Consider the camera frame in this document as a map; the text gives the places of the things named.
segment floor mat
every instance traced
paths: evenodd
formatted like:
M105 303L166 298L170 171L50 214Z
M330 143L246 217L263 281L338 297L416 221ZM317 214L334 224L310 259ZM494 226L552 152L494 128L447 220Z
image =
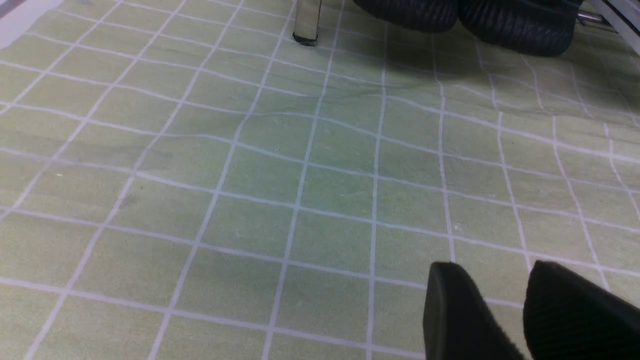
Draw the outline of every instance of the floor mat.
M640 304L617 35L531 58L325 0L308 48L293 15L67 0L0 50L3 359L422 359L433 261L522 349L537 259Z

